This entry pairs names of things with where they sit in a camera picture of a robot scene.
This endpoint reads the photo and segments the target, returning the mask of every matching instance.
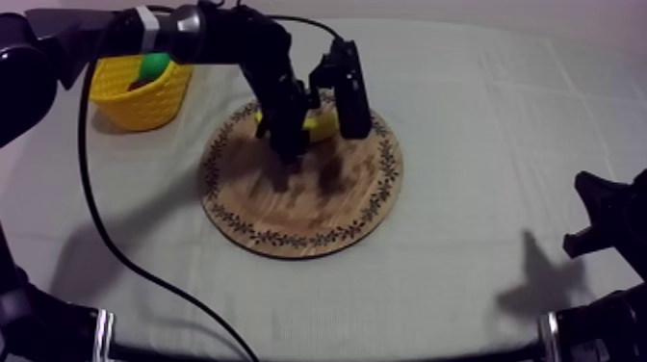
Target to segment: yellow plastic basket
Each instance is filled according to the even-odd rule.
[[[92,77],[90,99],[120,127],[146,131],[170,122],[180,109],[191,78],[190,65],[170,62],[155,81],[128,91],[139,74],[142,56],[106,58]]]

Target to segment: black cable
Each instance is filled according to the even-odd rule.
[[[320,29],[326,30],[330,35],[332,35],[336,39],[342,39],[342,37],[335,32],[331,27],[317,21],[317,20],[312,20],[308,19],[305,17],[298,17],[298,16],[290,16],[290,15],[268,15],[270,19],[274,20],[280,20],[280,21],[295,21],[295,22],[300,22],[303,24],[308,24],[312,26],[316,26]]]
[[[159,11],[160,9],[162,9],[162,11],[164,10],[163,8],[160,8],[160,7],[149,7],[149,9],[151,9],[152,11],[156,11],[156,9],[157,11]],[[213,318],[216,322],[218,322],[222,326],[222,328],[224,328],[229,334],[231,334],[231,336],[236,340],[236,342],[240,344],[241,347],[245,350],[245,352],[249,356],[249,359],[252,362],[258,362],[258,357],[251,350],[251,348],[245,342],[245,340],[243,340],[243,338],[238,334],[238,332],[236,332],[236,330],[231,325],[229,325],[227,321],[225,321],[216,312],[211,310],[206,304],[204,304],[202,301],[198,300],[197,298],[193,297],[192,295],[188,294],[187,292],[179,289],[178,287],[166,282],[166,280],[163,280],[160,277],[153,275],[152,273],[144,270],[143,268],[139,267],[137,264],[130,261],[130,259],[128,259],[118,249],[118,247],[116,247],[115,243],[113,242],[113,240],[110,238],[110,235],[108,234],[108,230],[103,224],[103,220],[101,219],[101,216],[99,215],[99,211],[96,207],[96,202],[94,200],[94,195],[92,193],[90,173],[88,171],[88,145],[87,145],[87,139],[86,139],[88,102],[89,102],[88,98],[90,94],[90,86],[92,83],[92,75],[96,70],[96,62],[99,59],[101,46],[104,40],[106,39],[108,33],[110,32],[110,30],[119,21],[122,20],[122,18],[125,16],[124,14],[125,12],[116,14],[115,18],[113,18],[111,22],[108,24],[108,26],[101,32],[101,35],[99,36],[98,42],[96,43],[96,46],[92,53],[92,57],[88,64],[88,69],[86,70],[86,75],[83,80],[83,89],[81,92],[81,101],[79,102],[79,125],[78,125],[79,169],[81,172],[81,184],[83,186],[83,192],[86,197],[86,202],[88,203],[88,208],[90,209],[90,215],[92,217],[92,221],[94,222],[94,225],[96,226],[96,229],[99,232],[99,235],[103,240],[103,243],[113,253],[113,255],[117,258],[119,262],[121,262],[128,269],[138,274],[139,276],[143,277],[144,279],[147,279],[152,283],[155,283],[160,287],[178,295],[179,297],[185,299],[186,301],[193,304],[194,306],[202,310],[204,313],[209,315],[209,317]]]

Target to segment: table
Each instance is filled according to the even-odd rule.
[[[194,187],[206,140],[252,94],[235,66],[199,66],[177,119],[120,134],[91,111],[91,177],[118,246],[221,313],[264,358],[388,359],[525,343],[534,319],[633,286],[614,250],[570,261],[587,226],[580,170],[629,182],[647,164],[647,64],[580,44],[466,25],[327,21],[357,41],[372,107],[404,156],[399,200],[369,238],[307,262],[226,241]],[[298,76],[327,34],[287,25]],[[120,342],[236,356],[185,301],[100,243],[77,170],[80,84],[10,158],[0,218],[14,256],[55,296],[117,314]]]

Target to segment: round wooden board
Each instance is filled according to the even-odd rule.
[[[325,97],[323,108],[334,107]],[[250,102],[216,131],[202,156],[202,205],[235,244],[262,255],[323,256],[369,234],[388,214],[401,186],[402,155],[384,120],[372,113],[366,140],[336,135],[310,145],[285,166],[268,140],[254,137]]]

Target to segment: green ball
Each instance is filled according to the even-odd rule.
[[[167,53],[151,53],[143,56],[138,80],[154,81],[167,69],[170,57]]]

